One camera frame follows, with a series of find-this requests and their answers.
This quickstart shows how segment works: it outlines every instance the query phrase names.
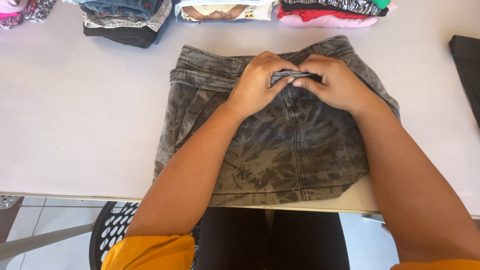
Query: hand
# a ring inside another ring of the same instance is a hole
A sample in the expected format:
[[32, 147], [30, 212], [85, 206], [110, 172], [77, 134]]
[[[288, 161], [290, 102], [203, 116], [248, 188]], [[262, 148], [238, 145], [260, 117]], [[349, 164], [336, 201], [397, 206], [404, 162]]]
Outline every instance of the hand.
[[293, 86], [309, 90], [334, 108], [347, 110], [355, 116], [363, 109], [383, 102], [341, 60], [312, 54], [298, 68], [301, 72], [322, 76], [322, 83], [304, 77], [296, 79]]
[[269, 51], [259, 54], [245, 67], [229, 98], [222, 106], [236, 112], [244, 119], [265, 108], [294, 79], [292, 76], [285, 76], [270, 87], [270, 77], [273, 72], [281, 70], [298, 71], [298, 68]]

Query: left hand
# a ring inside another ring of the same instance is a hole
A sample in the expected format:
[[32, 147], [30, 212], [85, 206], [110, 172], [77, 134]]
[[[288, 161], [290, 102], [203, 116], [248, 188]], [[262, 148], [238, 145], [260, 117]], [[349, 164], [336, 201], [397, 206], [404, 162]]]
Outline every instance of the left hand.
[[281, 70], [298, 71], [299, 69], [291, 62], [282, 60], [269, 51], [259, 54], [245, 67], [229, 98], [222, 106], [236, 112], [244, 119], [265, 108], [294, 79], [293, 76], [285, 76], [270, 87], [270, 77], [273, 72]]

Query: white table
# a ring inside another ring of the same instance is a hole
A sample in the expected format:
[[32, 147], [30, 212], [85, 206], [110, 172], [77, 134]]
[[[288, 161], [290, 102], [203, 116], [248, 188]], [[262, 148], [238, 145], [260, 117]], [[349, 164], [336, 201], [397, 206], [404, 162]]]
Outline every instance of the white table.
[[[480, 1], [398, 0], [368, 28], [294, 28], [272, 21], [173, 22], [158, 46], [85, 37], [78, 6], [58, 2], [45, 23], [0, 29], [0, 193], [140, 200], [182, 45], [225, 55], [298, 51], [344, 34], [400, 103], [402, 124], [480, 216], [480, 132], [448, 49], [480, 37]], [[370, 180], [340, 198], [277, 206], [377, 212]]]

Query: green fabric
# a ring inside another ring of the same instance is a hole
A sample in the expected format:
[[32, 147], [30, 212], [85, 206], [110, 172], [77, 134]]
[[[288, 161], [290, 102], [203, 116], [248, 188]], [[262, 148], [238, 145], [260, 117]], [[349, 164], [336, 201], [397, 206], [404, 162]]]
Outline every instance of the green fabric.
[[375, 5], [377, 5], [377, 7], [379, 9], [384, 9], [388, 6], [388, 4], [390, 4], [390, 0], [370, 0], [372, 2], [375, 3]]

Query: person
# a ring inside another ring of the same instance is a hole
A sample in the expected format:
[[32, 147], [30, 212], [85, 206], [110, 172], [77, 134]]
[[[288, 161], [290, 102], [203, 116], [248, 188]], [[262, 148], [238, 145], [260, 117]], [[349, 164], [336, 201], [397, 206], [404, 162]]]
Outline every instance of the person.
[[[281, 70], [323, 78], [319, 83], [286, 76], [270, 87], [273, 72]], [[336, 213], [277, 210], [268, 235], [263, 210], [207, 208], [237, 128], [289, 83], [347, 110], [356, 120], [375, 198], [398, 252], [400, 263], [393, 270], [480, 269], [480, 232], [473, 219], [388, 105], [341, 60], [311, 55], [295, 66], [270, 52], [246, 66], [227, 101], [166, 164], [143, 198], [126, 238], [109, 250], [102, 269], [189, 269], [195, 251], [190, 231], [202, 216], [195, 269], [349, 269]], [[297, 221], [302, 224], [292, 225]]]

